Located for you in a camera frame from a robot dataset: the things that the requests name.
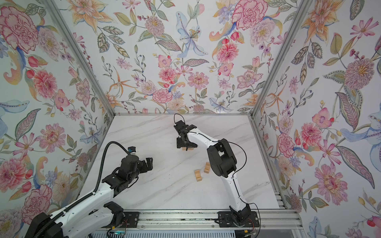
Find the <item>plain wood block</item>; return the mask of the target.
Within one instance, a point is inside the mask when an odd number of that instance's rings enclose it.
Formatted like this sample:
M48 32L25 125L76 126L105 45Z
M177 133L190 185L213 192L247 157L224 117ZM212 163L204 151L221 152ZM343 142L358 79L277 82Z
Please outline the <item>plain wood block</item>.
M194 148L182 147L183 151L193 150Z

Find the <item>wood arch block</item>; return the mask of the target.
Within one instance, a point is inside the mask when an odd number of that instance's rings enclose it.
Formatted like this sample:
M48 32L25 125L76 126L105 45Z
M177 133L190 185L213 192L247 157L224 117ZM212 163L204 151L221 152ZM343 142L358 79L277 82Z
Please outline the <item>wood arch block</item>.
M202 181L200 170L195 170L194 175L195 175L196 181Z
M210 168L211 168L210 163L209 163L209 162L206 162L206 164L205 164L205 168L204 168L204 173L209 174L209 172L210 172Z

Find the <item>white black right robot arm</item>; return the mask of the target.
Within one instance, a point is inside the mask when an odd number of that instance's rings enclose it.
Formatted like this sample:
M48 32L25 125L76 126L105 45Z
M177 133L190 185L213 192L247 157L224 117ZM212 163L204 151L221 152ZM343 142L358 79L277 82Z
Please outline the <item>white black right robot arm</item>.
M229 199L230 218L238 225L251 215L250 204L243 198L238 183L237 159L231 148L231 142L226 139L216 139L206 135L194 125L188 125L184 121L177 121L174 129L178 133L177 147L193 149L200 145L206 147L209 164L212 171L222 179Z

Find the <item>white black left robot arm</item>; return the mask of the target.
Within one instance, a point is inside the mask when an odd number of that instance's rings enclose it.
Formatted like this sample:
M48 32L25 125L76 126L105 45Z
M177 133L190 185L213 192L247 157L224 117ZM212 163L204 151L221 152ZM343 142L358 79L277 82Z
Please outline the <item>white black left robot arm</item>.
M42 212L33 218L26 237L83 238L102 227L121 226L127 218L114 198L131 188L140 174L152 169L152 158L140 160L136 155L128 155L120 167L102 180L96 191L51 215Z

